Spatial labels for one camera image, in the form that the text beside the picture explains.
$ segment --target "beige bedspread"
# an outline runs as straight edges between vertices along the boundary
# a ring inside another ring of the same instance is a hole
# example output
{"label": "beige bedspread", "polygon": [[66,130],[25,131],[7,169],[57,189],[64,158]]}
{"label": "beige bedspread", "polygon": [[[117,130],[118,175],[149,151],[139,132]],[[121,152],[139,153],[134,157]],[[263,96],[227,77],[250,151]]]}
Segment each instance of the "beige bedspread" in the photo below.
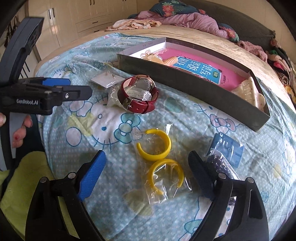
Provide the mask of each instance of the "beige bedspread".
{"label": "beige bedspread", "polygon": [[[219,53],[222,53],[240,63],[250,68],[255,76],[260,78],[280,99],[282,99],[292,110],[295,110],[289,96],[287,95],[283,85],[281,84],[278,76],[272,70],[272,68],[262,60],[260,60],[255,55],[247,52],[246,50],[242,49],[241,47],[235,45],[234,43],[230,42],[229,40],[217,37],[215,35],[211,35],[205,32],[201,32],[199,30],[184,28],[184,27],[177,27],[171,25],[161,25],[157,28],[150,28],[150,29],[136,29],[136,30],[122,30],[117,31],[123,34],[130,34],[130,35],[140,35],[140,36],[148,36],[148,37],[169,37],[180,39],[184,41],[188,41],[191,43],[195,43],[212,50],[215,50]],[[37,67],[35,68],[34,75],[48,60],[52,59],[53,57],[74,48],[80,44],[93,40],[95,38],[101,37],[103,35],[110,34],[110,32],[99,31],[90,35],[87,35],[83,38],[80,38],[72,43],[61,47],[46,58],[44,58],[40,63],[38,63]]]}

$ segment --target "bed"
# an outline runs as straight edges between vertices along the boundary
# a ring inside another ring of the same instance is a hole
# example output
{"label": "bed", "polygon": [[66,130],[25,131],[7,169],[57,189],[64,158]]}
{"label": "bed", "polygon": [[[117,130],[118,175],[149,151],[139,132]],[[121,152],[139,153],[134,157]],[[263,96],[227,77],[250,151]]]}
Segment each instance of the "bed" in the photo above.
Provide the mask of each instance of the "bed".
{"label": "bed", "polygon": [[[104,65],[114,66],[116,53],[159,37],[189,41],[225,54],[249,67],[258,78],[268,103],[270,120],[253,132],[213,106],[178,90],[157,84],[160,89],[156,109],[145,115],[131,115],[117,107],[106,107],[106,90],[90,82]],[[36,76],[66,77],[72,84],[90,85],[89,101],[63,104],[51,116],[39,117],[39,130],[48,164],[55,178],[77,171],[97,150],[106,152],[108,163],[99,178],[86,209],[106,240],[189,240],[210,202],[197,189],[158,205],[149,205],[141,193],[139,163],[130,133],[172,122],[178,138],[178,161],[194,185],[186,164],[188,153],[205,155],[215,133],[223,132],[239,140],[245,151],[236,172],[241,179],[255,179],[265,204],[270,239],[295,206],[296,199],[296,111],[271,67],[226,39],[176,26],[151,29],[97,32],[62,47],[43,59]],[[216,125],[210,115],[230,120]],[[122,135],[120,124],[130,125]],[[229,223],[229,206],[217,236]]]}

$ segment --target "wardrobe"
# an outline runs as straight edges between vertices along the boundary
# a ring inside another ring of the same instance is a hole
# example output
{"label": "wardrobe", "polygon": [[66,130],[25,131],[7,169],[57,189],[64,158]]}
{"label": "wardrobe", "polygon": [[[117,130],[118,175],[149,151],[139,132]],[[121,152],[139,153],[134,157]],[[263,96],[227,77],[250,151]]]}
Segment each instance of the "wardrobe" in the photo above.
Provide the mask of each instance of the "wardrobe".
{"label": "wardrobe", "polygon": [[29,0],[29,16],[44,17],[36,43],[41,59],[70,42],[137,13],[137,0]]}

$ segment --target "human hand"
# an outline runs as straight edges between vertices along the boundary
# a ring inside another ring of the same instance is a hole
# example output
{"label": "human hand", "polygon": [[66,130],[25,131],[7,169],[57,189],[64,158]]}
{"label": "human hand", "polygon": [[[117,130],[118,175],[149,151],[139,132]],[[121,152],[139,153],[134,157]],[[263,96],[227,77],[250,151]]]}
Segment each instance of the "human hand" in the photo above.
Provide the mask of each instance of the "human hand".
{"label": "human hand", "polygon": [[[6,116],[0,113],[0,127],[6,122]],[[21,128],[19,128],[15,133],[13,133],[12,138],[12,148],[18,148],[22,145],[23,139],[26,136],[26,127],[32,127],[33,122],[29,115],[26,116],[24,123]]]}

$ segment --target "pink quilt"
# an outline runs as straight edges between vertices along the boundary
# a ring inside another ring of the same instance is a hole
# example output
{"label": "pink quilt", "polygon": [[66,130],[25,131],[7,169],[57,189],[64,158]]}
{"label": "pink quilt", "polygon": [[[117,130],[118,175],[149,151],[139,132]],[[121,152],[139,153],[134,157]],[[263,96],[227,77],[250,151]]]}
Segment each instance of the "pink quilt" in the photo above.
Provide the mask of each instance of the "pink quilt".
{"label": "pink quilt", "polygon": [[165,25],[176,25],[185,28],[194,28],[203,32],[216,35],[221,38],[229,39],[225,30],[219,29],[215,19],[208,15],[202,15],[198,12],[190,14],[177,14],[171,17],[161,17],[158,13],[142,11],[136,19],[150,19],[160,21]]}

